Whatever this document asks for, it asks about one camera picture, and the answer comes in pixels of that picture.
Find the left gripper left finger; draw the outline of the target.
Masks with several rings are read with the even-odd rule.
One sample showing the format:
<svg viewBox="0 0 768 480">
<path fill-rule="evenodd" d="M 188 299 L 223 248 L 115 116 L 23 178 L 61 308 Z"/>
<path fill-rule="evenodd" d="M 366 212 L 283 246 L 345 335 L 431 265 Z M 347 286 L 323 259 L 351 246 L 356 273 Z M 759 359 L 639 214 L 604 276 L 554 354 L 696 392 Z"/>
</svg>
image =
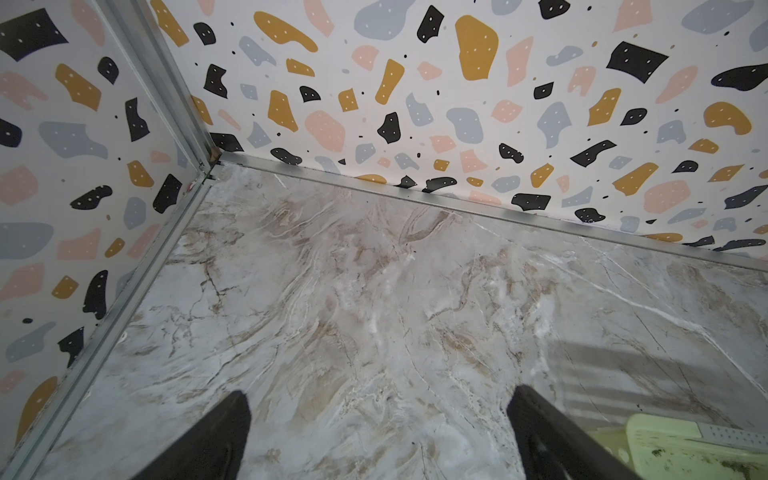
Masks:
<svg viewBox="0 0 768 480">
<path fill-rule="evenodd" d="M 133 479 L 236 479 L 250 424 L 247 396 L 233 391 Z"/>
</svg>

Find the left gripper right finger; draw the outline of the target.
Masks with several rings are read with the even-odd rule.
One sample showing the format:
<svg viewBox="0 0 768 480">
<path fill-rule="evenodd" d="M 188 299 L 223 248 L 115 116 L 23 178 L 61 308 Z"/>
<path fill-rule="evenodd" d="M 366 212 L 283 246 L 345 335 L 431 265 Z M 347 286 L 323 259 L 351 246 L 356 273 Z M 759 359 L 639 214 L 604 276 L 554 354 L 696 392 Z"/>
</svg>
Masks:
<svg viewBox="0 0 768 480">
<path fill-rule="evenodd" d="M 527 479 L 638 477 L 528 385 L 515 387 L 506 414 Z"/>
</svg>

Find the light green plastic basket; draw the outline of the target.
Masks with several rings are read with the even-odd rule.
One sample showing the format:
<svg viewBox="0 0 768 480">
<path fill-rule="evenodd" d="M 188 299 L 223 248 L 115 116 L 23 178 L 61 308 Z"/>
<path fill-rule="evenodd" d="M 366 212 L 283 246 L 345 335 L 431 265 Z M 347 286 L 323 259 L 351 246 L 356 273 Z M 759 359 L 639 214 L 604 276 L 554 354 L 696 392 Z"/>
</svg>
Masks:
<svg viewBox="0 0 768 480">
<path fill-rule="evenodd" d="M 767 436 L 649 414 L 590 436 L 643 479 L 765 479 Z"/>
</svg>

